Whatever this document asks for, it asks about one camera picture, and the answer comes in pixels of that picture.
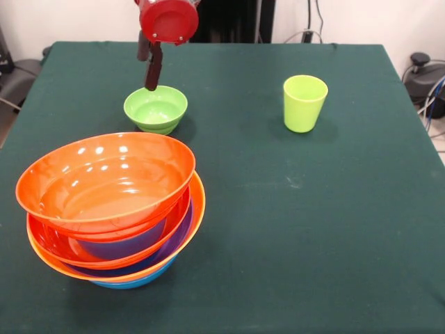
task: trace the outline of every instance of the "cup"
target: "cup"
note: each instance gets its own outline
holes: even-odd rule
[[[311,75],[296,75],[283,88],[284,124],[293,132],[311,131],[327,96],[326,83]]]

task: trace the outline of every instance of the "stacked bowls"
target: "stacked bowls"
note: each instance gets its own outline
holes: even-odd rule
[[[35,253],[65,275],[113,289],[159,277],[205,208],[195,157],[160,134],[106,134],[38,159],[20,177]]]

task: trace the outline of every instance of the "plastic bowl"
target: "plastic bowl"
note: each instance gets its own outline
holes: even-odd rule
[[[81,274],[72,267],[70,267],[68,264],[65,264],[62,261],[56,259],[54,256],[48,255],[40,251],[39,248],[36,247],[37,243],[34,240],[33,235],[31,234],[31,231],[29,229],[29,224],[27,224],[26,227],[28,238],[33,250],[38,255],[38,257],[40,257],[40,259],[43,262],[45,262],[49,267],[60,273],[63,273],[64,275],[73,278],[78,278],[80,280],[94,280],[98,282],[108,282],[108,283],[123,283],[123,282],[131,282],[133,280],[138,280],[147,277],[148,275],[155,273],[160,268],[164,267],[172,258],[174,258],[179,252],[181,252],[184,249],[184,247],[188,245],[188,243],[191,241],[193,236],[200,228],[202,217],[204,216],[204,210],[205,210],[205,193],[201,180],[199,179],[196,173],[193,174],[193,178],[190,183],[190,190],[193,201],[193,218],[190,230],[187,233],[185,240],[182,242],[181,246],[177,250],[175,250],[173,253],[167,256],[164,260],[152,265],[150,268],[144,269],[137,273],[132,273],[124,276],[106,277],[106,278]]]
[[[135,289],[137,287],[142,287],[143,285],[147,285],[148,283],[156,280],[160,275],[165,273],[165,271],[168,268],[170,268],[170,266],[173,264],[175,260],[176,256],[172,258],[164,267],[160,268],[158,271],[155,271],[151,275],[145,276],[144,278],[140,278],[138,280],[132,280],[130,282],[123,282],[123,283],[104,283],[104,282],[97,282],[94,280],[91,280],[90,282],[99,285],[101,287],[107,287],[109,289],[118,289],[118,290]]]
[[[193,217],[193,206],[191,204],[190,207],[188,208],[186,217],[181,223],[181,226],[179,226],[178,230],[172,235],[172,237],[164,245],[162,245],[162,247],[157,252],[155,252],[155,254],[150,255],[144,260],[132,264],[131,266],[122,267],[118,269],[109,269],[109,270],[88,269],[72,265],[70,265],[70,267],[77,270],[79,273],[94,277],[124,276],[150,268],[154,264],[167,258],[171,253],[173,253],[175,250],[178,249],[178,247],[181,246],[181,244],[184,242],[188,234],[188,231],[191,228],[192,217]]]
[[[28,213],[68,235],[107,233],[141,222],[154,226],[186,190],[194,169],[193,153],[176,139],[106,134],[37,160],[20,177],[16,196]]]
[[[148,231],[121,241],[91,242],[78,240],[78,243],[91,255],[105,260],[115,260],[139,253],[147,247],[153,246],[161,238],[164,227],[165,219]]]
[[[124,102],[124,111],[142,131],[169,134],[184,116],[187,104],[179,90],[158,86],[155,91],[141,88],[132,92]]]
[[[80,241],[58,233],[55,229],[42,224],[30,215],[28,216],[28,227],[33,236],[33,240],[36,241],[36,248],[42,253],[52,256],[57,260],[74,266],[90,269],[104,270],[122,268],[149,257],[160,249],[162,245],[166,244],[170,238],[175,235],[179,226],[181,226],[181,222],[184,220],[184,217],[188,212],[190,200],[191,193],[187,189],[175,208],[165,218],[165,228],[161,239],[151,246],[136,244],[134,246],[139,246],[142,250],[125,257],[118,257],[121,251],[128,251],[126,248],[121,249],[119,245],[118,247],[115,246],[115,244],[119,243],[104,243],[105,248],[93,249],[93,251],[101,251],[101,254],[108,251],[108,255],[105,254],[107,255],[106,260],[102,257],[98,257],[98,253],[88,252],[83,245],[80,244]]]

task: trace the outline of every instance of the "bowl rim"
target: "bowl rim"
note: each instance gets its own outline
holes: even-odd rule
[[[61,150],[65,149],[65,148],[68,148],[68,147],[70,147],[70,146],[78,145],[79,143],[81,143],[81,142],[83,142],[83,141],[93,140],[93,139],[96,139],[96,138],[113,137],[113,136],[119,136],[119,137],[123,137],[123,136],[155,136],[155,137],[159,137],[159,138],[161,138],[161,137],[162,137],[162,138],[165,138],[166,140],[169,140],[169,141],[177,142],[180,146],[182,146],[183,148],[185,148],[185,150],[188,151],[188,153],[189,153],[190,156],[192,157],[193,167],[192,167],[191,173],[190,173],[190,175],[186,178],[186,180],[185,180],[179,187],[177,187],[177,189],[176,189],[175,191],[169,193],[167,196],[164,196],[162,199],[157,200],[156,202],[153,202],[153,203],[151,203],[151,204],[149,204],[149,205],[145,205],[145,206],[143,206],[143,207],[140,207],[139,209],[131,210],[130,212],[125,212],[125,213],[121,213],[121,214],[115,214],[115,215],[112,215],[112,216],[103,216],[103,217],[101,217],[101,218],[66,219],[66,218],[56,218],[56,217],[54,217],[54,216],[47,216],[47,215],[44,215],[44,214],[41,214],[41,213],[39,213],[39,212],[35,212],[35,211],[29,209],[29,208],[28,208],[28,207],[27,207],[27,206],[20,200],[20,196],[19,196],[19,188],[20,188],[21,183],[23,182],[23,181],[22,181],[23,178],[25,177],[25,175],[26,175],[27,173],[29,173],[29,171],[30,171],[33,167],[35,167],[35,166],[36,166],[38,163],[40,163],[43,159],[47,158],[48,156],[50,156],[51,154],[53,154],[53,153],[55,153],[55,152],[57,152],[57,151],[61,151]],[[18,181],[17,181],[17,184],[16,184],[16,186],[15,186],[15,197],[16,197],[16,200],[17,200],[17,202],[19,203],[19,205],[20,205],[26,212],[28,212],[29,214],[32,214],[33,216],[36,216],[36,217],[39,217],[39,218],[42,218],[42,219],[45,219],[45,220],[48,220],[48,221],[51,221],[51,222],[57,221],[57,222],[60,222],[60,223],[76,223],[76,224],[78,223],[78,224],[82,224],[82,223],[94,223],[94,222],[98,222],[98,221],[109,221],[109,220],[112,220],[112,219],[117,219],[117,218],[122,218],[122,217],[125,217],[125,216],[130,216],[130,215],[132,215],[132,214],[137,214],[138,212],[141,212],[141,211],[144,211],[145,209],[148,209],[148,208],[150,208],[150,207],[159,205],[159,204],[161,204],[163,201],[167,200],[168,198],[173,197],[176,193],[180,192],[182,189],[184,189],[184,188],[187,186],[187,184],[190,183],[190,180],[191,180],[191,178],[192,178],[192,176],[193,176],[193,173],[194,173],[194,171],[195,171],[195,168],[196,168],[196,158],[195,158],[195,155],[193,154],[193,151],[192,151],[186,144],[182,143],[181,141],[179,141],[179,140],[177,140],[177,139],[175,139],[175,138],[173,138],[173,137],[166,136],[166,135],[163,135],[163,134],[153,134],[153,133],[151,133],[151,132],[116,132],[116,133],[113,133],[113,134],[100,134],[100,135],[98,135],[98,136],[91,136],[91,137],[83,138],[83,139],[80,139],[80,140],[78,140],[78,141],[73,141],[73,142],[71,142],[71,143],[68,143],[67,145],[60,146],[59,148],[56,148],[55,150],[52,150],[52,151],[46,153],[45,155],[43,155],[42,157],[40,157],[39,159],[37,159],[36,161],[34,161],[34,162],[33,162],[33,163],[32,163],[32,164],[31,164],[31,165],[30,165],[30,166],[29,166],[29,167],[28,167],[28,168],[27,168],[21,175],[20,175],[20,177],[19,177],[19,179],[18,179]]]
[[[141,121],[137,120],[135,117],[132,117],[132,116],[128,113],[127,108],[126,108],[126,105],[129,103],[129,100],[131,99],[131,97],[132,97],[133,95],[135,95],[136,93],[139,93],[139,92],[142,91],[142,90],[147,90],[146,88],[143,88],[143,87],[142,87],[142,88],[139,88],[139,89],[136,89],[134,92],[132,92],[130,95],[128,95],[127,98],[125,99],[125,101],[124,101],[124,112],[125,112],[125,115],[127,115],[127,117],[128,117],[130,120],[132,120],[133,122],[135,122],[135,123],[139,123],[139,124],[142,124],[142,125],[148,125],[148,126],[150,126],[150,125],[152,125],[152,126],[154,126],[154,125],[164,125],[164,124],[168,124],[168,123],[176,122],[176,121],[179,122],[179,121],[181,120],[181,118],[184,116],[184,114],[186,113],[187,108],[188,108],[188,100],[187,100],[187,96],[185,96],[185,94],[183,94],[179,89],[176,89],[176,88],[174,88],[174,87],[170,87],[170,86],[162,86],[162,85],[159,85],[158,87],[168,88],[169,90],[173,90],[173,91],[175,91],[175,92],[178,92],[178,93],[184,98],[184,100],[186,101],[186,106],[185,106],[184,110],[181,111],[181,113],[180,113],[177,117],[172,118],[171,120],[168,120],[168,121],[166,121],[166,122],[162,122],[162,123],[146,123],[146,122],[141,122]]]
[[[78,266],[78,267],[84,267],[84,268],[88,268],[88,269],[96,269],[96,270],[111,270],[111,269],[116,269],[116,267],[118,267],[119,265],[121,265],[122,263],[126,263],[126,265],[132,265],[138,261],[141,261],[143,258],[150,256],[152,253],[147,254],[147,251],[153,250],[153,248],[155,248],[156,252],[158,249],[160,249],[160,247],[162,247],[162,245],[164,245],[164,243],[166,243],[171,236],[176,233],[177,229],[179,228],[179,226],[182,224],[182,222],[184,221],[184,219],[187,216],[187,212],[189,210],[190,207],[190,203],[191,203],[191,192],[190,189],[187,189],[186,192],[188,192],[188,194],[186,195],[187,197],[185,199],[187,199],[187,205],[185,205],[185,210],[184,213],[179,216],[179,219],[176,223],[176,225],[173,226],[173,228],[171,229],[171,231],[169,231],[168,233],[166,233],[164,236],[161,235],[161,237],[159,238],[159,240],[157,240],[154,244],[152,244],[151,246],[145,247],[143,250],[138,251],[137,253],[134,254],[130,254],[124,257],[119,257],[118,259],[113,259],[113,260],[106,260],[106,259],[101,259],[100,257],[91,254],[88,250],[86,250],[84,248],[84,246],[81,244],[80,247],[84,248],[85,251],[87,253],[89,253],[91,256],[97,258],[96,261],[82,261],[82,260],[71,260],[68,259],[66,257],[60,256],[60,255],[56,255],[54,253],[52,253],[50,250],[46,249],[44,246],[40,245],[40,243],[38,241],[36,241],[35,235],[33,234],[33,230],[31,228],[31,224],[30,224],[30,216],[26,215],[26,225],[29,226],[29,232],[32,234],[33,236],[33,240],[36,242],[35,246],[41,250],[43,253],[48,254],[48,256],[54,257],[57,260],[64,262],[66,264],[71,264],[73,266]]]
[[[97,282],[109,282],[109,283],[121,283],[122,281],[128,282],[130,280],[137,280],[138,278],[142,278],[144,274],[150,275],[151,273],[154,273],[155,271],[159,270],[161,267],[163,267],[167,262],[169,262],[174,256],[178,255],[187,245],[188,243],[193,239],[197,231],[200,229],[200,226],[202,224],[202,219],[204,218],[204,213],[206,209],[206,195],[204,190],[204,185],[202,184],[202,180],[200,176],[196,173],[196,171],[193,172],[193,178],[196,179],[197,185],[196,187],[199,188],[200,195],[202,196],[202,208],[200,212],[196,212],[199,216],[197,217],[197,223],[193,230],[190,230],[185,240],[182,242],[182,244],[168,257],[166,257],[164,260],[158,262],[157,264],[154,264],[150,268],[143,269],[142,271],[138,271],[137,273],[130,273],[128,275],[124,276],[116,276],[116,277],[107,277],[107,278],[96,278],[91,276],[86,276],[83,274],[77,274],[77,273],[68,273],[63,268],[60,268],[56,266],[55,264],[52,264],[50,260],[47,259],[42,253],[35,247],[35,242],[33,240],[33,236],[29,231],[28,223],[26,223],[26,233],[28,235],[29,242],[31,244],[31,247],[33,248],[35,254],[49,267],[51,267],[53,270],[58,271],[59,273],[62,273],[66,276],[70,276],[73,278],[78,278],[80,280],[94,280]]]

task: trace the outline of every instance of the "green tablecloth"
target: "green tablecloth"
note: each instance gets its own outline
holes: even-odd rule
[[[445,173],[381,46],[165,48],[172,135],[207,191],[200,231],[144,288],[46,267],[15,202],[21,172],[71,141],[134,130],[132,43],[56,43],[0,151],[0,333],[444,333]],[[282,83],[322,78],[314,131],[282,122]]]

